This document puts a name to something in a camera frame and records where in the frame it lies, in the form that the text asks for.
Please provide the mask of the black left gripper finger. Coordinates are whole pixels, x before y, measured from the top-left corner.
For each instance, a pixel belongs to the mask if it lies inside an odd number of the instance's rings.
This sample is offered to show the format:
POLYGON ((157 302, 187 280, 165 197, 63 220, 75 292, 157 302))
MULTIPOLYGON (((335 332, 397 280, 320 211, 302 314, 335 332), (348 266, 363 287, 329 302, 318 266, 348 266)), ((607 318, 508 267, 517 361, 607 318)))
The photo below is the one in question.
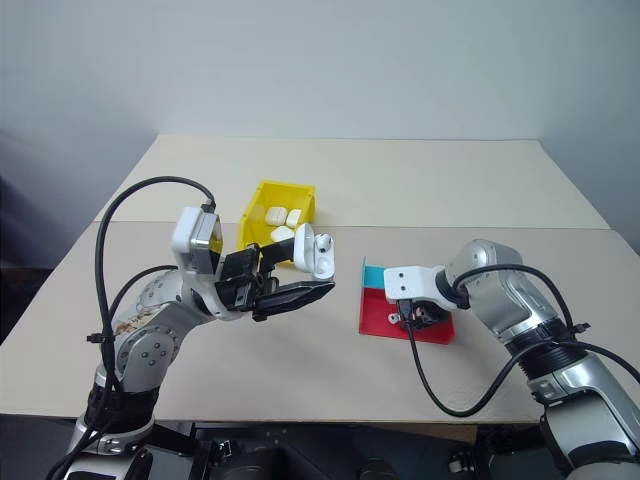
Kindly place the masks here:
POLYGON ((320 300, 334 287, 334 281, 300 281, 278 287, 255 298, 252 319, 262 322, 270 316, 298 310, 320 300))
POLYGON ((294 259, 295 240, 289 238, 260 248, 260 266, 275 266, 294 259))

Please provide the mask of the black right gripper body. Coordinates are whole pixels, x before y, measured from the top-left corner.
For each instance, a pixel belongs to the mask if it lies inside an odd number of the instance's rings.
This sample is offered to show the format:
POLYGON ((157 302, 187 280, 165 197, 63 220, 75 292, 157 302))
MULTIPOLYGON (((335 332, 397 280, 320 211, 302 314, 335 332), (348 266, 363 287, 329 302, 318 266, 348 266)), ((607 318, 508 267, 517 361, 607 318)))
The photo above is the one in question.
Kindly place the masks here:
POLYGON ((403 330, 422 330, 446 321, 446 311, 430 301, 403 299, 397 302, 403 330))

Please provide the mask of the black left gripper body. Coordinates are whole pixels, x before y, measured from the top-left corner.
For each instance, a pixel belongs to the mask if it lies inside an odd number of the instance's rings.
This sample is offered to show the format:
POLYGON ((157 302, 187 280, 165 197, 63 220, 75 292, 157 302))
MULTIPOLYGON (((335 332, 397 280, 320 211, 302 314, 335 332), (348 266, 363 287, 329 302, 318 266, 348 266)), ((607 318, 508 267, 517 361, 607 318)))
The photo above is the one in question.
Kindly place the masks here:
POLYGON ((248 248, 224 258, 217 295, 228 311, 249 312, 259 301, 278 288, 275 270, 275 250, 271 246, 250 244, 248 248))

